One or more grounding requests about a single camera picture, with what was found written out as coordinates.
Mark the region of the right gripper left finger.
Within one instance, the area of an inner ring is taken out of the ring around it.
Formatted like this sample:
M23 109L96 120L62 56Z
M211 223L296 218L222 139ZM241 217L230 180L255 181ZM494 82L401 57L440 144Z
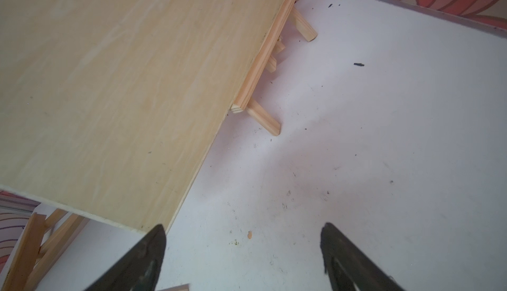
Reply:
M165 248L165 229L158 224L87 290L154 290Z

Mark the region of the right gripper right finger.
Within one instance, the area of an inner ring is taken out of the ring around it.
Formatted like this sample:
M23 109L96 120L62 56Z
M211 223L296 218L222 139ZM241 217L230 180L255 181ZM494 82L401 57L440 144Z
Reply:
M333 291L403 291L391 276L385 274L332 223L324 225L320 237L324 271Z

